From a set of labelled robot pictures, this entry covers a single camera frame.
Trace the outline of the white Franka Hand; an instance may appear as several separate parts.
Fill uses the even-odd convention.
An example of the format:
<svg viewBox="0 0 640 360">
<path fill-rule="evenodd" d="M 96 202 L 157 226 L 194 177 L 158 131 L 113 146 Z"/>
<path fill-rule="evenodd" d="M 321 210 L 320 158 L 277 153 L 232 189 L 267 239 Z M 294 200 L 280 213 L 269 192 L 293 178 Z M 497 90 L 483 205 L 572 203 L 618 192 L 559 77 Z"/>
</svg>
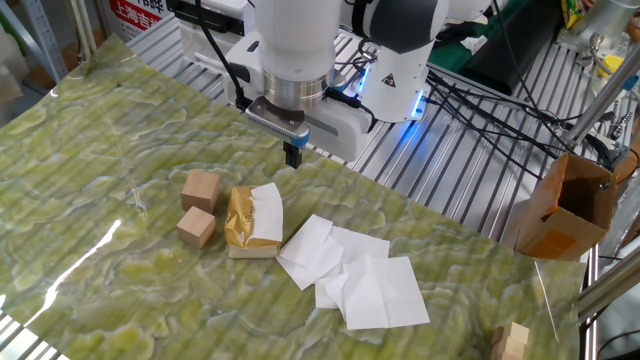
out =
<svg viewBox="0 0 640 360">
<path fill-rule="evenodd" d="M 340 77 L 331 71 L 322 81 L 325 92 L 318 96 L 302 94 L 308 87 L 288 83 L 263 72 L 259 60 L 260 36 L 256 32 L 241 39 L 227 54 L 231 70 L 242 86 L 249 104 L 243 110 L 247 120 L 261 130 L 282 140 L 285 164 L 297 169 L 302 162 L 301 149 L 307 145 L 327 151 L 345 161 L 354 161 L 364 150 L 372 118 L 366 110 L 351 107 L 333 98 L 339 91 L 333 81 Z M 293 100 L 314 99 L 312 109 L 291 110 L 269 97 L 273 85 Z"/>
</svg>

